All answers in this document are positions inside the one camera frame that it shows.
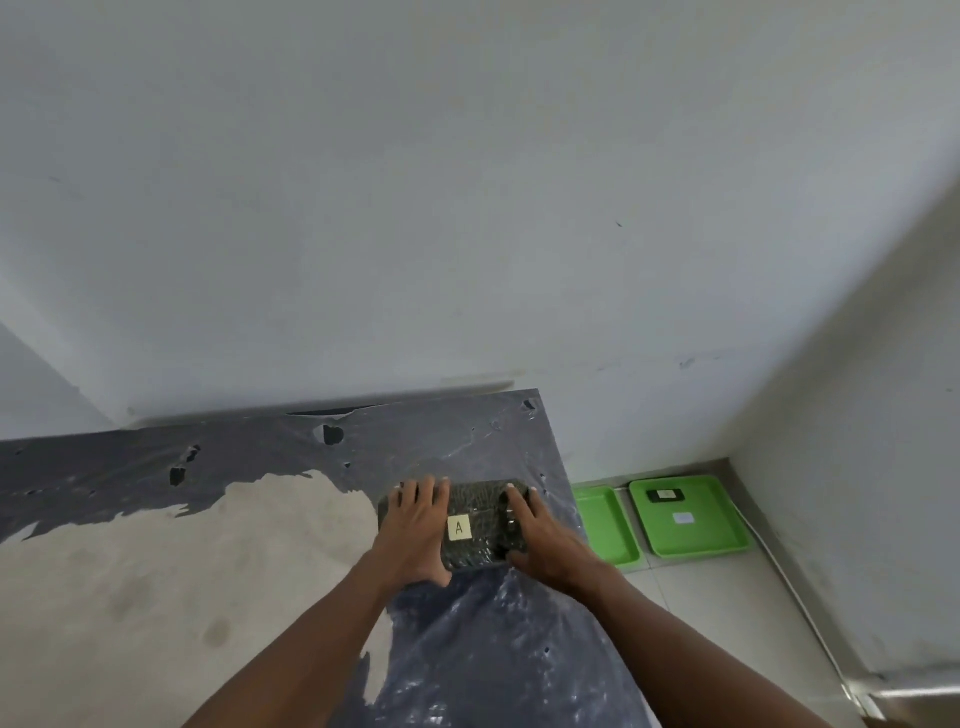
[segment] paper label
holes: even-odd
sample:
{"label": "paper label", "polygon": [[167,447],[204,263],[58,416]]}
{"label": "paper label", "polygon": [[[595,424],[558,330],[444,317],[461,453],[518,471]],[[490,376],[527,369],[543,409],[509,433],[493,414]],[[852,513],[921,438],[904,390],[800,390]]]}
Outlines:
{"label": "paper label", "polygon": [[466,541],[472,539],[470,533],[470,516],[466,513],[463,516],[450,516],[446,519],[446,532],[450,541]]}

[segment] black device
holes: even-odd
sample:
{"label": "black device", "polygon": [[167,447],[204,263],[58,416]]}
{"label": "black device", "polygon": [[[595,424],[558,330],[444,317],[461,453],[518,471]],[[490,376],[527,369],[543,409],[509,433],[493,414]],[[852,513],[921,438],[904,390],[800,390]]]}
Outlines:
{"label": "black device", "polygon": [[[520,523],[507,500],[508,483],[530,502],[530,489],[519,479],[450,486],[440,548],[440,559],[449,570],[497,566],[506,561],[508,552],[527,550]],[[378,527],[383,525],[389,508],[389,496],[384,496],[376,506]]]}
{"label": "black device", "polygon": [[651,503],[679,503],[686,500],[686,496],[680,488],[660,488],[659,490],[647,491],[647,498]]}

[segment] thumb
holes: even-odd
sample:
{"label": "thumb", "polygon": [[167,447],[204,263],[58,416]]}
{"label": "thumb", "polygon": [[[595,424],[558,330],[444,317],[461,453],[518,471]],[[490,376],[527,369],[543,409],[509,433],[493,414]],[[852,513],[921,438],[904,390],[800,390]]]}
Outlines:
{"label": "thumb", "polygon": [[440,567],[433,576],[430,577],[430,581],[436,584],[438,587],[446,587],[450,583],[450,579],[453,578],[453,574]]}
{"label": "thumb", "polygon": [[511,551],[507,554],[507,561],[514,569],[521,570],[523,573],[527,573],[530,567],[530,556],[522,551]]}

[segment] finger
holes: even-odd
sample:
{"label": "finger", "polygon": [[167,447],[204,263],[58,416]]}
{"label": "finger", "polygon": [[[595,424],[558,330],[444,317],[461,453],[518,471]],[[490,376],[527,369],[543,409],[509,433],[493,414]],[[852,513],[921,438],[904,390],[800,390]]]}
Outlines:
{"label": "finger", "polygon": [[507,554],[507,561],[514,569],[523,571],[523,573],[529,573],[530,556],[527,554],[520,551],[511,551]]}
{"label": "finger", "polygon": [[417,481],[405,480],[403,482],[403,498],[400,499],[400,508],[413,508],[417,502]]}
{"label": "finger", "polygon": [[534,519],[534,514],[513,483],[507,483],[507,500],[510,501],[510,507],[514,509],[516,519],[520,521],[520,528],[525,528]]}
{"label": "finger", "polygon": [[453,574],[440,567],[433,576],[430,577],[430,581],[436,584],[438,587],[447,587],[450,583],[450,580],[453,578]]}
{"label": "finger", "polygon": [[429,508],[433,505],[433,486],[437,480],[433,475],[428,475],[420,481],[420,495],[417,497],[417,503],[422,508]]}
{"label": "finger", "polygon": [[446,513],[450,505],[450,478],[445,477],[440,481],[440,488],[437,489],[437,510]]}
{"label": "finger", "polygon": [[540,492],[536,488],[530,489],[530,510],[533,511],[534,516],[541,518],[543,516],[549,517],[550,511],[546,507],[546,503],[543,502],[543,498],[540,497]]}

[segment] tile floor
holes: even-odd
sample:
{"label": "tile floor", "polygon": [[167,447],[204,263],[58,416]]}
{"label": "tile floor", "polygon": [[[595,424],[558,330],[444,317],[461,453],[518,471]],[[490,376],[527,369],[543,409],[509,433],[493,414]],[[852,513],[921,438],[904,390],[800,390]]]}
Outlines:
{"label": "tile floor", "polygon": [[[635,532],[646,562],[627,572],[635,587],[835,728],[863,728],[826,653],[763,551],[755,546],[678,562],[652,555],[638,523]],[[652,722],[659,728],[655,718]]]}

